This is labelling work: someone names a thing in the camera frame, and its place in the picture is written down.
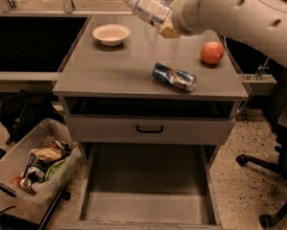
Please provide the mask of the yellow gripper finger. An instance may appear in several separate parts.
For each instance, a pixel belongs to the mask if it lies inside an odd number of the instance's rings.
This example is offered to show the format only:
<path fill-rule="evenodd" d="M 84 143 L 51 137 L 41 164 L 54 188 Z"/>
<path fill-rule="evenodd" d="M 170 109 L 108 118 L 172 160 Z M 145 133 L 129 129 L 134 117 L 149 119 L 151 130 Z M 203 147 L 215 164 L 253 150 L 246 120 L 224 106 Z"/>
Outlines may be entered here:
<path fill-rule="evenodd" d="M 159 28 L 158 33 L 164 38 L 179 38 L 171 20 L 165 21 Z"/>

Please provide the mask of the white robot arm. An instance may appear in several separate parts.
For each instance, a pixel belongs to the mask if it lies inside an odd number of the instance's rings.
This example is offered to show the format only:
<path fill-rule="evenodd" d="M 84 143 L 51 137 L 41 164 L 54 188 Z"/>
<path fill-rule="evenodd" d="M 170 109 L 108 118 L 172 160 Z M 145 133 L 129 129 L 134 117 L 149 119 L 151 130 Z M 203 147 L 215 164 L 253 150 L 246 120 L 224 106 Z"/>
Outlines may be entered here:
<path fill-rule="evenodd" d="M 175 0 L 165 38 L 211 30 L 245 43 L 287 69 L 287 4 L 280 0 Z"/>

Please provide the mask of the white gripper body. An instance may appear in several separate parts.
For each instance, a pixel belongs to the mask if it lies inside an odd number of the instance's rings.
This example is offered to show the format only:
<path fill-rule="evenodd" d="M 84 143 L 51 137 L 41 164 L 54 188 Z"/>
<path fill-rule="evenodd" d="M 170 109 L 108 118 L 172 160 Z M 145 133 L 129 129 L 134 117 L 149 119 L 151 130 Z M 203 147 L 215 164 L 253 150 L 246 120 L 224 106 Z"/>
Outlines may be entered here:
<path fill-rule="evenodd" d="M 174 0 L 171 21 L 179 35 L 201 35 L 209 27 L 203 22 L 205 0 Z"/>

